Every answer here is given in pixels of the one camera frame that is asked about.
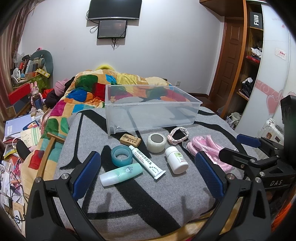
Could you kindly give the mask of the brown wooden door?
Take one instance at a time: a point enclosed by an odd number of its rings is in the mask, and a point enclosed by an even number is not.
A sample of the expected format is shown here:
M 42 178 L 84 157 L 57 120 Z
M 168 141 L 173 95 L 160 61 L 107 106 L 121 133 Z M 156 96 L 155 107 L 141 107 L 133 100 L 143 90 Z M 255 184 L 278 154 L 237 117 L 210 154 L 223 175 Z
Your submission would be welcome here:
M 227 18 L 214 81 L 209 94 L 213 111 L 223 107 L 236 75 L 243 38 L 243 20 Z

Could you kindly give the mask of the grey black patterned blanket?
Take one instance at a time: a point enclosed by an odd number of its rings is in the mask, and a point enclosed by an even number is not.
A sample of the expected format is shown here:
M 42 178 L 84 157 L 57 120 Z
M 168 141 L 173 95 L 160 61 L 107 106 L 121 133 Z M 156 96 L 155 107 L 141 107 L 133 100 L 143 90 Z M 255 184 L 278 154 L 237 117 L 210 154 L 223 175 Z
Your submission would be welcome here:
M 111 150 L 120 144 L 121 133 L 107 134 L 105 111 L 83 110 L 62 119 L 68 135 L 57 163 L 55 177 L 70 173 L 92 151 L 101 157 L 100 173 L 115 168 Z M 175 175 L 164 153 L 147 148 L 150 131 L 135 132 L 139 149 L 165 174 L 155 180 L 147 171 L 116 185 L 103 187 L 95 177 L 78 204 L 93 226 L 107 240 L 146 240 L 167 235 L 210 211 L 216 201 L 194 165 L 194 158 L 178 145 L 188 169 Z

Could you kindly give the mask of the grey green neck pillow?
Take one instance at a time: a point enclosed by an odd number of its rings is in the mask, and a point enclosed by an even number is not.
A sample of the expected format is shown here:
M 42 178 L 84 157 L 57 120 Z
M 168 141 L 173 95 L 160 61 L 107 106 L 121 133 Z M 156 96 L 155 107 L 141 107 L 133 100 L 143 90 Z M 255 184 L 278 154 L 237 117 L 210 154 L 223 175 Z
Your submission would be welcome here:
M 47 50 L 36 51 L 30 56 L 30 60 L 34 60 L 35 58 L 43 58 L 45 61 L 44 67 L 45 67 L 46 71 L 50 75 L 53 74 L 53 69 L 54 69 L 53 57 L 49 51 L 47 51 Z

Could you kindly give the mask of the small wall monitor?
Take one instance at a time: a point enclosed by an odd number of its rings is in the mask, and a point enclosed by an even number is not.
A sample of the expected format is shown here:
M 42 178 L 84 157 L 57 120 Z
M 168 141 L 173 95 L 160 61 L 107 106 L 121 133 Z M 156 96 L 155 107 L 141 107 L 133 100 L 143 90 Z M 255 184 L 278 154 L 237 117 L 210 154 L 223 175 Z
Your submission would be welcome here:
M 100 20 L 98 24 L 98 39 L 125 38 L 127 20 Z

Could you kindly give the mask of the mint green lotion bottle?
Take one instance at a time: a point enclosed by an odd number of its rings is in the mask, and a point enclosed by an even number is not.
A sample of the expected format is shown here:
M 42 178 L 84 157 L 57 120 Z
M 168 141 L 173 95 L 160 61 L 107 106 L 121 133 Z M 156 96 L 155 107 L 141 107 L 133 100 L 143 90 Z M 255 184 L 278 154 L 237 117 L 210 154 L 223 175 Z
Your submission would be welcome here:
M 99 179 L 102 186 L 107 187 L 136 177 L 142 172 L 142 166 L 138 163 L 134 163 L 103 173 L 99 175 Z

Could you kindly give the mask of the pink knit hat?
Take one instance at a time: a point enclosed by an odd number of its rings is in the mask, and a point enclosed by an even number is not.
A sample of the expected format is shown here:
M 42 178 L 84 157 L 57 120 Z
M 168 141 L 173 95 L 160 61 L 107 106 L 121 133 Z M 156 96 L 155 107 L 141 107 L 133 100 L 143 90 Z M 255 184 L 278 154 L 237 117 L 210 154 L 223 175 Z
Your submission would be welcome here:
M 69 81 L 69 79 L 63 79 L 63 80 L 60 80 L 60 81 L 57 81 L 55 83 L 55 86 L 54 86 L 54 92 L 56 94 L 56 96 L 58 97 L 62 97 L 65 93 L 65 88 L 66 88 L 66 83 Z

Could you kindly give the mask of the red box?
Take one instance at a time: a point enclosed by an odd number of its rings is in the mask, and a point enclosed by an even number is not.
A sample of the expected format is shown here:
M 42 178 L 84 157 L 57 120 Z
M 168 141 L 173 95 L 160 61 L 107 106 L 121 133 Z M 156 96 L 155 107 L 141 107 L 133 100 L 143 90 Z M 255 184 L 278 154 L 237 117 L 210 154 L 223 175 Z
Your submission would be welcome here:
M 29 83 L 21 85 L 8 95 L 10 105 L 15 104 L 17 101 L 30 94 L 30 92 L 31 88 Z

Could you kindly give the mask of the white gauze tape roll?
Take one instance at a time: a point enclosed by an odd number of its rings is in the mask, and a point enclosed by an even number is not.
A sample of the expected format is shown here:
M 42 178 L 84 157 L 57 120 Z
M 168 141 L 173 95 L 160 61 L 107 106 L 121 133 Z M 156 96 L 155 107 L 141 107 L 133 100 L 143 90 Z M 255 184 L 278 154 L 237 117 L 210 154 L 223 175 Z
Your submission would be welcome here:
M 161 133 L 151 133 L 147 138 L 147 150 L 151 153 L 160 153 L 165 149 L 167 139 Z

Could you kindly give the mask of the colorful patchwork quilt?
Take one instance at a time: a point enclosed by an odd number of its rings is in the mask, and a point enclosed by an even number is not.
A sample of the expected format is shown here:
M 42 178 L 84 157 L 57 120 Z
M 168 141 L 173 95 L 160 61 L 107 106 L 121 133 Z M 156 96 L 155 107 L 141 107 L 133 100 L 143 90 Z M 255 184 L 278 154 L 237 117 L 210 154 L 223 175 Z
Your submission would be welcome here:
M 24 159 L 21 170 L 21 180 L 26 196 L 30 195 L 34 178 L 40 166 L 44 151 L 50 139 L 47 133 L 66 138 L 70 124 L 67 119 L 74 113 L 105 106 L 106 85 L 128 85 L 127 90 L 121 90 L 113 95 L 112 101 L 139 94 L 140 98 L 152 98 L 163 101 L 188 102 L 187 93 L 176 93 L 173 86 L 159 77 L 143 78 L 138 75 L 119 73 L 111 69 L 98 68 L 95 71 L 79 72 L 61 99 L 51 108 L 48 118 L 41 127 L 41 138 L 36 147 Z

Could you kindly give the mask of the black wall television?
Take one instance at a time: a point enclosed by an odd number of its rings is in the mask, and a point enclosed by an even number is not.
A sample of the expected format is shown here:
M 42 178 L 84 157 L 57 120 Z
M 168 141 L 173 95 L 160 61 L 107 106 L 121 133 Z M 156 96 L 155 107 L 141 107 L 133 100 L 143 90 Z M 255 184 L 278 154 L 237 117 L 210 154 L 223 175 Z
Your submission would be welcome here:
M 88 20 L 128 19 L 138 20 L 142 0 L 92 0 Z

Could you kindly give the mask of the white pill bottle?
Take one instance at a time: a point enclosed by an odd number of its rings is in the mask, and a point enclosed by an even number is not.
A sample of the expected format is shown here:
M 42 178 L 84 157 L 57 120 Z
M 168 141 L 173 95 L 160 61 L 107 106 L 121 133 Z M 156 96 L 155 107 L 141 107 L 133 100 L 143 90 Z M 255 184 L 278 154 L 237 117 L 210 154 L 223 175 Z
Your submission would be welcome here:
M 189 164 L 183 157 L 182 153 L 174 146 L 168 147 L 165 150 L 166 160 L 175 175 L 184 173 Z

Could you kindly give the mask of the white ointment tube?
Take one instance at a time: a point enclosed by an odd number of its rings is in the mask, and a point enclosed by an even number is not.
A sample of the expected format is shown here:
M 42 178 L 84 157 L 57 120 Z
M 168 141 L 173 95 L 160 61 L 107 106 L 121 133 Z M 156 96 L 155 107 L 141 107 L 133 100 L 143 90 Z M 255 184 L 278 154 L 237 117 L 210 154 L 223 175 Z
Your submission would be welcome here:
M 154 180 L 158 180 L 163 174 L 165 174 L 165 170 L 159 168 L 153 161 L 151 161 L 143 152 L 141 152 L 138 148 L 135 148 L 132 145 L 128 146 L 132 151 L 133 157 L 139 162 L 142 167 L 154 178 Z

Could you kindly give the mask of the yellow pillow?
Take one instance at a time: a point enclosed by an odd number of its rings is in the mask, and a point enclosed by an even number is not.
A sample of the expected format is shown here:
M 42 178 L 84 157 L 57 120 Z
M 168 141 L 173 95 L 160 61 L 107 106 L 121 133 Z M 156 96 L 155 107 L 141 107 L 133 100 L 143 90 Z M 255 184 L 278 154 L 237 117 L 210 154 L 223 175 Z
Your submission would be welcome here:
M 95 70 L 111 70 L 111 71 L 115 71 L 113 67 L 111 67 L 108 64 L 102 64 L 100 66 L 98 66 Z

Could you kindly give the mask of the black FiiO box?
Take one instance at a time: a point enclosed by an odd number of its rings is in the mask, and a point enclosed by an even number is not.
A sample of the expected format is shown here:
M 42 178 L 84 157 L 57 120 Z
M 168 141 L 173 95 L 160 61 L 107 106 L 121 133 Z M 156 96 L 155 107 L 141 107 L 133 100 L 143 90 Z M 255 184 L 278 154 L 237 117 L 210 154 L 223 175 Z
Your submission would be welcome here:
M 263 18 L 261 13 L 250 12 L 250 27 L 263 30 Z

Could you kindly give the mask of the teal tape roll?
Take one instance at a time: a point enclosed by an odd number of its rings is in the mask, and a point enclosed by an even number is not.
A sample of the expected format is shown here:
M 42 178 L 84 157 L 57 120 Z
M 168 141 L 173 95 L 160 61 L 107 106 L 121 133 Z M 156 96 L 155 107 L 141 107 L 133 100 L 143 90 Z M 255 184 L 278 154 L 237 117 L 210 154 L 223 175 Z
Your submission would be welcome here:
M 111 160 L 117 167 L 123 167 L 132 164 L 132 159 L 132 151 L 127 146 L 119 145 L 111 150 Z

